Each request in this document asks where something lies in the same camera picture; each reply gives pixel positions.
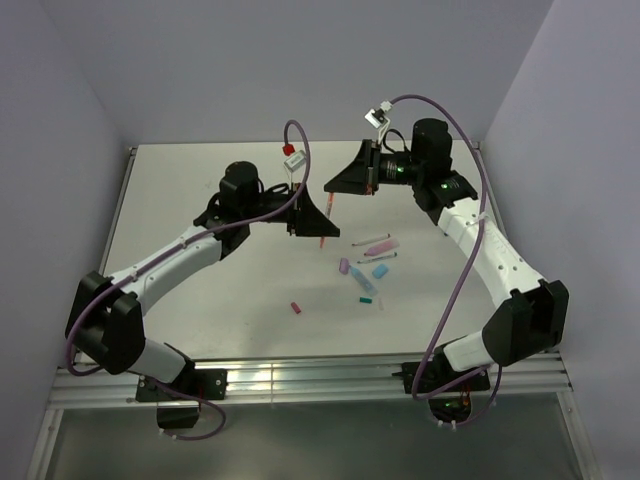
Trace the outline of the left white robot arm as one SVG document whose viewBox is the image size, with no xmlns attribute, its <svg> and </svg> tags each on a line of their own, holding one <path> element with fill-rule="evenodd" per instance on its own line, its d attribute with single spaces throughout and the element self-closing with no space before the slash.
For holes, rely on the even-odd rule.
<svg viewBox="0 0 640 480">
<path fill-rule="evenodd" d="M 339 228 L 313 203 L 304 182 L 266 188 L 257 167 L 230 164 L 218 191 L 192 226 L 151 257 L 115 274 L 96 271 L 79 282 L 65 330 L 67 370 L 76 352 L 111 375 L 132 373 L 158 383 L 172 399 L 197 388 L 195 363 L 167 343 L 147 338 L 144 318 L 167 293 L 200 270 L 231 255 L 253 223 L 282 223 L 297 237 L 338 237 Z"/>
</svg>

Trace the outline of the white thin pen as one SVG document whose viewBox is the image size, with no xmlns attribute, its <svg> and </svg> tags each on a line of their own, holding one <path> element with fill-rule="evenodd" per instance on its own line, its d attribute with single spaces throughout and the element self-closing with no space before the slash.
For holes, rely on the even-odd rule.
<svg viewBox="0 0 640 480">
<path fill-rule="evenodd" d="M 364 240 L 359 240 L 359 241 L 353 242 L 351 244 L 351 246 L 352 247 L 361 247 L 361 246 L 371 245 L 371 244 L 374 244 L 374 243 L 385 241 L 385 240 L 390 239 L 390 238 L 391 238 L 391 234 L 390 233 L 385 233 L 383 235 L 378 235 L 378 236 L 375 236 L 373 238 L 367 238 L 367 239 L 364 239 Z"/>
</svg>

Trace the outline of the light blue highlighter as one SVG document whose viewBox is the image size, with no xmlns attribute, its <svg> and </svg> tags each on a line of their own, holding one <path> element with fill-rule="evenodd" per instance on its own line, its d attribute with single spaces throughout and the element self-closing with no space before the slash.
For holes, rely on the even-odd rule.
<svg viewBox="0 0 640 480">
<path fill-rule="evenodd" d="M 352 277 L 357 281 L 364 292 L 370 296 L 375 297 L 378 294 L 378 290 L 374 287 L 371 281 L 362 273 L 358 268 L 351 266 L 349 269 Z"/>
</svg>

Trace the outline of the aluminium rail frame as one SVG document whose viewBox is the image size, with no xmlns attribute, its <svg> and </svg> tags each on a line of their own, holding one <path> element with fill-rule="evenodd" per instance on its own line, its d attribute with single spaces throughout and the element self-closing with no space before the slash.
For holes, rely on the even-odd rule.
<svg viewBox="0 0 640 480">
<path fill-rule="evenodd" d="M 173 441 L 129 374 L 54 380 L 31 479 L 598 479 L 563 358 L 550 351 L 493 371 L 497 401 L 456 431 L 392 373 L 418 360 L 464 264 L 410 193 L 341 197 L 340 239 L 295 239 L 257 225 L 229 260 L 150 311 L 146 334 L 226 369 L 225 431 Z M 353 242 L 390 233 L 398 256 L 370 264 Z M 339 272 L 347 258 L 378 290 Z M 372 271 L 384 264 L 380 279 Z M 371 298 L 372 304 L 359 302 Z M 296 314 L 291 303 L 301 313 Z"/>
</svg>

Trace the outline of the purple marker cap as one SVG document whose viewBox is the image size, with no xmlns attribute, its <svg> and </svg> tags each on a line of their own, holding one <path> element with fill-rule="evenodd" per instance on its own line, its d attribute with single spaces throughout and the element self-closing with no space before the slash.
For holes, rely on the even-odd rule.
<svg viewBox="0 0 640 480">
<path fill-rule="evenodd" d="M 339 263 L 339 272 L 343 275 L 347 275 L 350 270 L 350 262 L 347 258 L 341 258 Z"/>
</svg>

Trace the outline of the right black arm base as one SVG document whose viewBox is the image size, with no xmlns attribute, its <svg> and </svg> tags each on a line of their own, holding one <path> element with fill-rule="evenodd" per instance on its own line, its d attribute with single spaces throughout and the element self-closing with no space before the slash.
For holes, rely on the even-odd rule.
<svg viewBox="0 0 640 480">
<path fill-rule="evenodd" d="M 393 377 L 400 379 L 404 393 L 410 395 L 416 374 L 420 363 L 404 362 L 400 365 L 400 370 L 392 373 Z M 454 371 L 447 362 L 433 362 L 430 361 L 419 378 L 418 382 L 418 394 L 428 394 L 433 390 L 441 388 L 449 383 L 456 381 L 455 385 L 451 385 L 445 393 L 463 393 L 463 392 L 485 392 L 490 389 L 491 383 L 489 380 L 489 374 L 486 372 L 487 368 L 484 367 L 479 373 L 474 376 L 467 377 L 464 381 L 458 383 L 457 381 L 467 374 L 470 374 L 473 369 L 468 369 L 462 372 Z"/>
</svg>

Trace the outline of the teal thin pen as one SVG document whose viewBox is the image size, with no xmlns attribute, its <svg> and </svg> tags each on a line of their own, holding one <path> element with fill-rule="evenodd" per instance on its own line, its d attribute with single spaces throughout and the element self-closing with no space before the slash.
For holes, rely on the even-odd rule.
<svg viewBox="0 0 640 480">
<path fill-rule="evenodd" d="M 366 258 L 366 259 L 361 259 L 361 260 L 357 260 L 357 264 L 370 264 L 370 263 L 375 263 L 375 262 L 381 262 L 384 260 L 389 260 L 389 259 L 393 259 L 396 258 L 398 256 L 398 252 L 394 251 L 391 253 L 388 253 L 386 255 L 380 255 L 380 256 L 375 256 L 375 257 L 370 257 L 370 258 Z"/>
</svg>

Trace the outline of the light blue cap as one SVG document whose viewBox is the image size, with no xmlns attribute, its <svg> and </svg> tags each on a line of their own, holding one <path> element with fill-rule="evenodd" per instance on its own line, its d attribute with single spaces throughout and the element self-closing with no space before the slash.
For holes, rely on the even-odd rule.
<svg viewBox="0 0 640 480">
<path fill-rule="evenodd" d="M 381 265 L 378 265 L 378 266 L 377 266 L 377 267 L 372 271 L 372 276 L 373 276 L 375 279 L 380 279 L 380 278 L 382 278 L 383 276 L 385 276 L 385 275 L 388 273 L 388 271 L 389 271 L 389 268 L 388 268 L 386 265 L 381 264 Z"/>
</svg>

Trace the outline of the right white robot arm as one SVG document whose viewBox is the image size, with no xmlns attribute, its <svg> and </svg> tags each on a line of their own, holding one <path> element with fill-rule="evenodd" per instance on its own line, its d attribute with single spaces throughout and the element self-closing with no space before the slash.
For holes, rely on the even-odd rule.
<svg viewBox="0 0 640 480">
<path fill-rule="evenodd" d="M 433 378 L 446 390 L 457 388 L 468 370 L 506 367 L 558 345 L 569 303 L 565 285 L 528 265 L 482 212 L 479 194 L 452 167 L 452 145 L 446 122 L 420 119 L 410 148 L 384 153 L 365 140 L 324 186 L 328 193 L 352 195 L 372 195 L 385 184 L 410 186 L 420 209 L 472 261 L 496 310 L 480 331 L 437 348 Z"/>
</svg>

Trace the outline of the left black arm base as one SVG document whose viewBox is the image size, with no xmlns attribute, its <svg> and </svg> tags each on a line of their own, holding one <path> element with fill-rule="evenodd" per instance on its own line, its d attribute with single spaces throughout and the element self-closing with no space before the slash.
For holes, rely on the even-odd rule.
<svg viewBox="0 0 640 480">
<path fill-rule="evenodd" d="M 216 404 L 224 400 L 228 385 L 226 369 L 191 369 L 174 382 L 162 386 L 149 377 L 140 378 L 135 393 L 137 403 L 157 404 L 156 421 L 165 431 L 190 430 L 204 419 L 206 409 L 214 410 L 221 431 L 226 424 L 226 413 Z"/>
</svg>

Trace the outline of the pink highlighter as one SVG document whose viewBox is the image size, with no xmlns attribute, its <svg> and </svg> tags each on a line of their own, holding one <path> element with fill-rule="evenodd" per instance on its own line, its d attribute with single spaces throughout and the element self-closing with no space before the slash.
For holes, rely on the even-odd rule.
<svg viewBox="0 0 640 480">
<path fill-rule="evenodd" d="M 365 251 L 364 255 L 367 257 L 376 257 L 379 255 L 382 255 L 383 253 L 394 250 L 398 246 L 399 246 L 399 241 L 397 239 L 390 238 L 376 245 L 373 245 L 372 247 L 370 247 Z"/>
</svg>

